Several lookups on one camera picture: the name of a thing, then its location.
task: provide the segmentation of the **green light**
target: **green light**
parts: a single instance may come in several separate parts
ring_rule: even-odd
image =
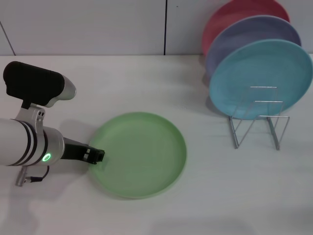
[[[48,161],[51,158],[51,154],[47,153],[44,157],[43,157],[43,162]]]

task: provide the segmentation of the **red plate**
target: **red plate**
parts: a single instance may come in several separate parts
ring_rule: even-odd
[[[224,29],[246,17],[271,15],[288,22],[286,10],[275,0],[232,0],[213,14],[205,26],[202,36],[202,50],[206,55],[214,39]]]

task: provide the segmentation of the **white wall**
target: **white wall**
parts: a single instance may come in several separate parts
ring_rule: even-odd
[[[204,26],[228,0],[168,0],[166,54],[199,54]],[[278,0],[288,11],[305,50],[313,52],[313,0]]]
[[[17,55],[163,54],[165,0],[0,0]]]
[[[13,55],[13,51],[0,25],[0,55]]]

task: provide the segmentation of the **table surface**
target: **table surface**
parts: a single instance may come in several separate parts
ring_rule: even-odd
[[[171,189],[143,200],[109,195],[84,162],[60,160],[42,183],[22,188],[14,186],[20,168],[1,166],[1,235],[312,234],[312,87],[284,113],[291,119],[280,151],[264,120],[235,150],[227,118],[208,98],[202,57],[7,56],[0,71],[14,60],[57,71],[77,88],[73,100],[46,108],[45,126],[88,142],[117,115],[151,112],[182,132],[188,160]],[[5,89],[0,79],[1,117],[14,118],[22,102]],[[29,174],[44,172],[36,166]]]

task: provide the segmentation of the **plate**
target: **plate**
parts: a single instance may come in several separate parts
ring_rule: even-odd
[[[274,0],[232,0],[210,18],[202,35],[202,51],[207,54],[214,39],[227,27],[246,17],[271,15],[289,20],[286,10]]]
[[[90,165],[93,178],[115,195],[146,198],[168,189],[186,163],[180,131],[149,113],[128,113],[97,130],[91,146],[105,150],[103,162]]]
[[[257,103],[255,100],[283,101],[283,110],[295,104],[312,81],[312,61],[297,44],[267,39],[242,47],[227,56],[210,81],[210,97],[221,112],[235,118],[255,119],[258,115],[276,115],[281,104]],[[277,87],[252,89],[251,86]]]
[[[206,56],[206,71],[212,76],[223,59],[235,50],[264,39],[283,39],[301,46],[292,25],[275,16],[252,16],[232,24],[213,41]]]

